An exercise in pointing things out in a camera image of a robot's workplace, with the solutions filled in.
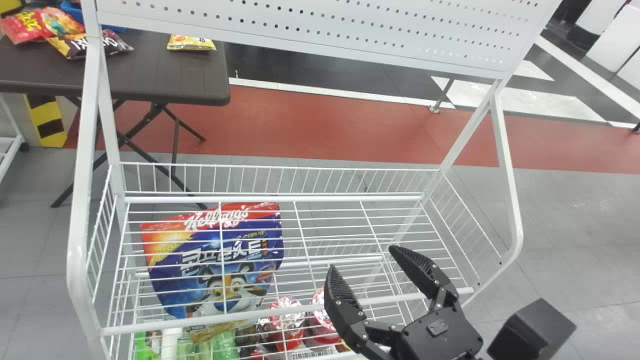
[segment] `red candy wrapper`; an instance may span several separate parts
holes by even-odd
[[[314,292],[311,297],[311,304],[324,304],[324,286]],[[328,345],[339,344],[342,341],[325,310],[310,312],[308,324],[309,327],[305,329],[304,339],[308,348],[315,351],[324,351]]]
[[[21,12],[0,19],[0,28],[14,44],[44,40],[53,33],[42,24],[42,11]]]
[[[316,292],[313,294],[311,298],[311,304],[322,304],[324,305],[324,286],[321,286]],[[333,323],[331,323],[331,319],[326,311],[316,310],[311,314],[311,318],[309,319],[309,323],[313,328],[311,331],[316,335],[321,335],[316,338],[317,341],[325,344],[335,344],[339,343],[340,336],[335,331],[335,327]]]
[[[285,296],[278,299],[277,303],[269,305],[268,309],[277,309],[281,307],[298,307],[302,306],[300,301],[293,300],[292,298]],[[259,325],[262,325],[262,331],[268,332],[266,336],[267,342],[275,343],[277,351],[283,352],[285,344],[287,351],[293,350],[300,346],[302,343],[302,337],[305,334],[304,331],[305,314],[304,313],[290,313],[281,316],[270,316],[258,321]]]

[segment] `yellow snack bag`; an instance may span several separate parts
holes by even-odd
[[[169,38],[167,50],[216,50],[213,41],[208,38],[186,37],[184,35],[172,34]]]

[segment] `yellow and black post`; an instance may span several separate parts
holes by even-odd
[[[25,95],[31,122],[44,147],[62,147],[67,141],[67,132],[56,97],[53,95]]]

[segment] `pegboard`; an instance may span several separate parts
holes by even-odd
[[[559,0],[98,0],[103,23],[501,78]]]

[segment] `white wire basket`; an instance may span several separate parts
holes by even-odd
[[[421,189],[433,180],[437,169],[161,165],[174,170],[193,192],[185,193],[153,164],[123,162],[119,173],[124,175],[125,197],[119,199],[111,188],[112,166],[88,243],[89,294],[96,306],[108,308],[99,313],[106,312],[101,331],[112,359],[136,358],[135,332],[148,332],[152,338],[151,332],[161,329],[291,312],[268,309],[284,296],[299,300],[300,311],[307,314],[321,310],[321,305],[311,304],[311,298],[324,284],[329,264],[338,266],[369,318],[410,323],[426,313],[427,303],[389,255],[389,245],[399,243],[434,259],[463,295],[462,300],[469,299],[501,267],[507,251],[502,243],[487,237],[446,177],[427,201],[422,200]],[[125,204],[124,226],[115,220],[118,201]],[[140,224],[211,212],[199,210],[196,201],[209,208],[237,201],[279,204],[284,261],[258,310],[225,310],[220,315],[177,320],[158,300],[149,279],[153,266],[145,261],[141,239],[145,231]],[[107,305],[102,294],[109,291]],[[312,337],[308,335],[305,342]],[[317,347],[285,349],[281,356],[347,356],[334,348]]]

